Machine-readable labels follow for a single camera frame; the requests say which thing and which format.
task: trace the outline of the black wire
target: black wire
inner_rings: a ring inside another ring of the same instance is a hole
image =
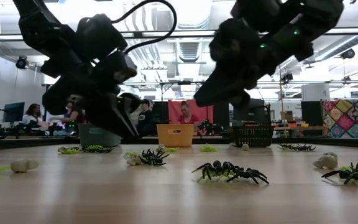
[[[128,54],[131,50],[134,50],[138,47],[142,47],[142,46],[145,46],[145,45],[149,45],[149,44],[154,44],[154,43],[157,43],[157,42],[160,42],[161,40],[165,40],[166,38],[170,37],[171,34],[173,33],[173,31],[175,31],[175,28],[177,27],[177,24],[178,24],[178,16],[177,16],[177,12],[176,10],[173,8],[173,6],[167,2],[166,0],[145,0],[145,1],[142,1],[141,3],[137,4],[136,6],[134,6],[132,9],[130,9],[129,11],[127,11],[123,16],[121,16],[119,19],[116,19],[115,21],[111,21],[112,24],[115,24],[115,23],[118,23],[118,22],[121,22],[123,21],[124,19],[126,19],[129,15],[131,15],[134,11],[138,10],[139,8],[143,7],[144,5],[148,4],[148,3],[153,3],[153,2],[159,2],[159,3],[162,3],[164,5],[166,5],[172,12],[173,14],[173,25],[172,25],[172,28],[169,30],[169,32],[167,34],[165,34],[164,36],[162,37],[159,37],[159,38],[156,38],[154,40],[148,40],[148,41],[145,41],[145,42],[142,42],[142,43],[138,43],[138,44],[135,44],[131,47],[129,47],[126,51],[125,51],[125,54]]]

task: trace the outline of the red shirt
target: red shirt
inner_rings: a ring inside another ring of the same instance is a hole
[[[191,115],[189,122],[186,122],[185,117],[183,115],[180,115],[178,121],[180,124],[194,124],[194,122],[199,121],[199,119],[196,115]]]

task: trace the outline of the orange basket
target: orange basket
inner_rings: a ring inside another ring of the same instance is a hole
[[[158,143],[165,147],[191,147],[194,124],[158,124]]]

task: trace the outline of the spotlight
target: spotlight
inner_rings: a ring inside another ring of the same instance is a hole
[[[343,77],[342,81],[352,81],[350,77],[346,76],[346,77]]]
[[[19,59],[16,62],[16,68],[25,70],[29,68],[29,62],[27,61],[26,56],[19,56]]]
[[[284,75],[281,77],[281,82],[283,82],[283,85],[288,84],[292,80],[293,80],[292,72],[284,73]]]
[[[354,58],[355,54],[356,54],[356,53],[354,52],[353,49],[349,49],[349,50],[347,50],[347,51],[341,53],[341,54],[340,54],[340,57],[341,57],[342,59],[351,59],[351,58]]]

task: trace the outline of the wooden table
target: wooden table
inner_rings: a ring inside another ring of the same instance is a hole
[[[333,151],[340,165],[358,161],[358,148],[318,146],[282,152],[276,146],[244,152],[180,149],[163,167],[128,167],[122,155],[156,145],[130,145],[110,154],[58,155],[58,146],[0,150],[0,165],[21,158],[40,167],[0,175],[0,223],[358,223],[358,187],[320,176],[312,162]],[[203,182],[191,170],[215,159],[259,169],[270,185]]]

